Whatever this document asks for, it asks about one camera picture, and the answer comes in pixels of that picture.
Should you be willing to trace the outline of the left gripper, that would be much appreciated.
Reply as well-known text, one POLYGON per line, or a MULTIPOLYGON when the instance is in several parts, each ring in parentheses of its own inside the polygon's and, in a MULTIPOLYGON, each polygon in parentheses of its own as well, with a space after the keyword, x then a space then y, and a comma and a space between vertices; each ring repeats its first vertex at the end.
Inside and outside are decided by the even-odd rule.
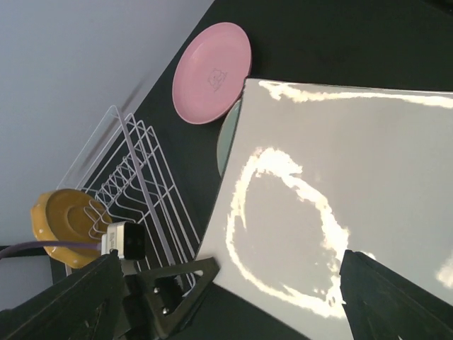
POLYGON ((185 328, 218 273, 213 257, 136 274, 105 255, 2 310, 1 338, 167 339, 185 328), (183 292, 177 277, 186 274, 199 278, 183 292))

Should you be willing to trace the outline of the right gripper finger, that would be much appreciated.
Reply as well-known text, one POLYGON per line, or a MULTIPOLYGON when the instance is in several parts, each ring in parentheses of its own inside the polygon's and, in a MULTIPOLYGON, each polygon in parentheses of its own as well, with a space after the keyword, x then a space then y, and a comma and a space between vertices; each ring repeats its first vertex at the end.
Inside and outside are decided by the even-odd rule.
POLYGON ((340 267, 354 339, 451 339, 452 306, 359 251, 340 267))

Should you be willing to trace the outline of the orange dotted scalloped plate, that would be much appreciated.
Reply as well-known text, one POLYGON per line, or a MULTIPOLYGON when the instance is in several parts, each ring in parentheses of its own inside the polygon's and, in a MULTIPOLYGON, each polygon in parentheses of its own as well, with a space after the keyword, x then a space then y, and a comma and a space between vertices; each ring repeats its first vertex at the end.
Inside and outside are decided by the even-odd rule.
POLYGON ((41 194, 30 209, 38 241, 78 242, 97 246, 113 221, 104 205, 89 194, 66 188, 41 194))

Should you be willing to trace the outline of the white wire dish rack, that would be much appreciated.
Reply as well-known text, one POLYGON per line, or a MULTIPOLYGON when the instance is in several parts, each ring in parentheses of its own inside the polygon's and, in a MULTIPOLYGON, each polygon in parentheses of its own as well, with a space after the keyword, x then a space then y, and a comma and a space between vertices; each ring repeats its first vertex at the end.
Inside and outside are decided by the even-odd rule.
POLYGON ((183 202, 154 128, 109 107, 58 187, 91 196, 89 237, 101 225, 134 222, 146 229, 146 255, 136 271, 192 261, 200 235, 183 202))

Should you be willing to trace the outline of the white square plate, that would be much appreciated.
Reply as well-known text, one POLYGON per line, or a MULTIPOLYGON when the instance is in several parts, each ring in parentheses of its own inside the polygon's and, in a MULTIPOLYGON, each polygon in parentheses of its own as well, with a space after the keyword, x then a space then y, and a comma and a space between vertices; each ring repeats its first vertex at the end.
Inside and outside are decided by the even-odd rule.
POLYGON ((452 301, 452 94, 246 80, 199 257, 266 311, 339 319, 348 249, 452 301))

